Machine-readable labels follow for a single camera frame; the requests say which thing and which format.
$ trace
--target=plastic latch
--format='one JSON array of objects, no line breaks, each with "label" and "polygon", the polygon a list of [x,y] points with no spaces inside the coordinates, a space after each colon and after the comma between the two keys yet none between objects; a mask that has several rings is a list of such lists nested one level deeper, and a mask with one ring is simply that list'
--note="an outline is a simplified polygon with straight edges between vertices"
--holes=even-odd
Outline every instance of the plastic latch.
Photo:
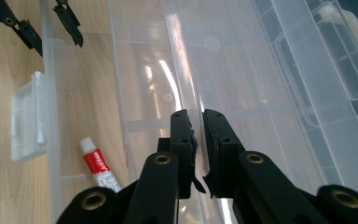
[{"label": "plastic latch", "polygon": [[11,98],[11,159],[27,161],[46,153],[48,85],[46,75],[35,72],[32,81]]}]

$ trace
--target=plastic lid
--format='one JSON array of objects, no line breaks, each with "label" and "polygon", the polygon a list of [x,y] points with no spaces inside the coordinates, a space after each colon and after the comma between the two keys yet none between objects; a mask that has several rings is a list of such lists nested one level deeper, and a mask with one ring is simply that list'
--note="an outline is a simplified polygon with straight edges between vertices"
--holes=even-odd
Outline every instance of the plastic lid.
[{"label": "plastic lid", "polygon": [[97,148],[89,137],[84,138],[79,143],[84,154],[87,154]]}]

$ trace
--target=clear plastic container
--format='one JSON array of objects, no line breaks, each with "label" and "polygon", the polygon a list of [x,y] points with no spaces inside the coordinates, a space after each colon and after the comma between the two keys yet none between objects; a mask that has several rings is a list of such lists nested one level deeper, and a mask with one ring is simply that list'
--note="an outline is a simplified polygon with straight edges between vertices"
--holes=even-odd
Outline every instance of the clear plastic container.
[{"label": "clear plastic container", "polygon": [[[209,108],[298,188],[358,191],[358,25],[335,1],[307,2],[71,1],[80,48],[56,3],[41,0],[52,221],[95,185],[80,139],[91,136],[125,187],[180,109],[199,140],[199,179],[209,171],[201,119]],[[193,189],[179,222],[235,222],[229,207]]]}]

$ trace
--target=plastic compartment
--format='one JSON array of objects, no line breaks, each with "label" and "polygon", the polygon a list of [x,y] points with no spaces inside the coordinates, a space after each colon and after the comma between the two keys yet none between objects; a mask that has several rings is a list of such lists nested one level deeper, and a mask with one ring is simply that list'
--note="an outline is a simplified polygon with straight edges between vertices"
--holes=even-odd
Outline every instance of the plastic compartment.
[{"label": "plastic compartment", "polygon": [[[308,2],[311,9],[291,0],[78,0],[70,5],[81,49],[52,11],[56,3],[41,0],[51,221],[95,185],[80,139],[93,139],[125,187],[182,108],[200,143],[199,179],[209,171],[201,112],[210,108],[297,187],[358,190],[358,39],[336,2]],[[325,6],[339,22],[320,15]],[[229,207],[193,189],[179,220],[235,222]]]}]

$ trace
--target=red and white tube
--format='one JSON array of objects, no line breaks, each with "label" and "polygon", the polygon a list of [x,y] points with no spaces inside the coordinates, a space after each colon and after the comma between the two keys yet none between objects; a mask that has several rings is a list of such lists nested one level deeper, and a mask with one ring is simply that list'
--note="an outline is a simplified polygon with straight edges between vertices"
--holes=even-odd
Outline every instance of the red and white tube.
[{"label": "red and white tube", "polygon": [[83,160],[88,165],[97,185],[112,189],[114,192],[121,191],[120,185],[103,158],[103,153],[92,140],[87,137],[80,141],[80,146],[84,153]]}]

